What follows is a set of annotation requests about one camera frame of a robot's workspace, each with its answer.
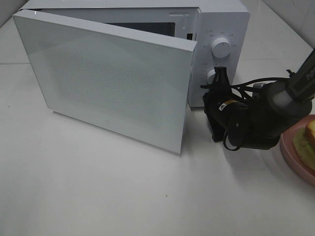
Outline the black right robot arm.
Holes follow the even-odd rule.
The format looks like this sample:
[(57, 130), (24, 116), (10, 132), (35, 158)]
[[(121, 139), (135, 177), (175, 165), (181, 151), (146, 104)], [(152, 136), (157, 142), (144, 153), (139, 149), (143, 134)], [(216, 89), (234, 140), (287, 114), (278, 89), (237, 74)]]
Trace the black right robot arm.
[(282, 133), (306, 117), (315, 97), (315, 54), (289, 77), (255, 79), (231, 85), (227, 69), (215, 67), (203, 95), (204, 113), (214, 142), (230, 151), (241, 148), (268, 150)]

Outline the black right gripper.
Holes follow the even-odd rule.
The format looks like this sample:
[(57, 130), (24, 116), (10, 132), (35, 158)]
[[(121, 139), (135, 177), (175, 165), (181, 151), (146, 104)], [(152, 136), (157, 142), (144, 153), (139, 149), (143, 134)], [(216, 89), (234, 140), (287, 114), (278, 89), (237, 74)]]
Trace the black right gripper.
[(246, 132), (246, 105), (232, 92), (227, 68), (215, 67), (213, 83), (203, 85), (204, 112), (208, 118), (212, 139), (221, 142), (228, 137), (232, 143), (243, 142)]

